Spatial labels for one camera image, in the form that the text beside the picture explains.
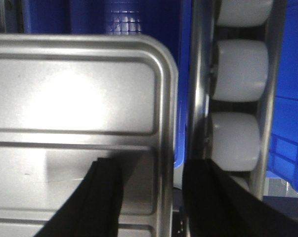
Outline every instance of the blue plastic bin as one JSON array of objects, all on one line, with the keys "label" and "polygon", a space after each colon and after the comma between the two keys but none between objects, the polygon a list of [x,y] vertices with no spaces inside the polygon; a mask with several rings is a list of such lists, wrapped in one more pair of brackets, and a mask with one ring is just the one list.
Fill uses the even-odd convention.
[{"label": "blue plastic bin", "polygon": [[268,169],[298,191],[298,0],[288,0]]},{"label": "blue plastic bin", "polygon": [[22,0],[24,31],[46,34],[150,35],[179,68],[174,166],[185,157],[191,0]]}]

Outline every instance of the stainless steel tray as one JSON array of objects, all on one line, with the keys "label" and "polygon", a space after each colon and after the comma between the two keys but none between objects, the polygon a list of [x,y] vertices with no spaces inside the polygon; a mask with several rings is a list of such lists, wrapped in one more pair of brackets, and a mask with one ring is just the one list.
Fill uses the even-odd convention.
[{"label": "stainless steel tray", "polygon": [[107,157],[119,236],[169,236],[176,83],[150,37],[0,35],[0,237],[32,236]]}]

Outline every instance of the blue surface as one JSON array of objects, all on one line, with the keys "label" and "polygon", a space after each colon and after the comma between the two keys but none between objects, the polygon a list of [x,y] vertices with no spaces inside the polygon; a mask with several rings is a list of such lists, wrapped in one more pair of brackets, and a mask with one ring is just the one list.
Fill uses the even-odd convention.
[{"label": "blue surface", "polygon": [[24,31],[48,34],[147,34],[179,68],[174,166],[185,157],[191,0],[22,0]]},{"label": "blue surface", "polygon": [[298,191],[298,0],[288,0],[268,169]]}]

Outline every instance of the white roller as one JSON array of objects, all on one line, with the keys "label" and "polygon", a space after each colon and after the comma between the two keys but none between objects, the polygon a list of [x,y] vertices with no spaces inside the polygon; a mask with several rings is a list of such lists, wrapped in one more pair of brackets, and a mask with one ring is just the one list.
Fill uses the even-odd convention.
[{"label": "white roller", "polygon": [[212,159],[226,171],[252,171],[260,151],[258,124],[243,113],[212,113]]},{"label": "white roller", "polygon": [[264,92],[268,75],[268,52],[264,42],[229,39],[217,42],[214,56],[214,100],[229,102],[257,101]]},{"label": "white roller", "polygon": [[222,0],[216,24],[228,27],[262,25],[268,18],[273,0]]},{"label": "white roller", "polygon": [[244,178],[238,177],[238,176],[231,176],[231,178],[239,184],[242,188],[244,188],[246,191],[250,192],[250,188],[248,183]]}]

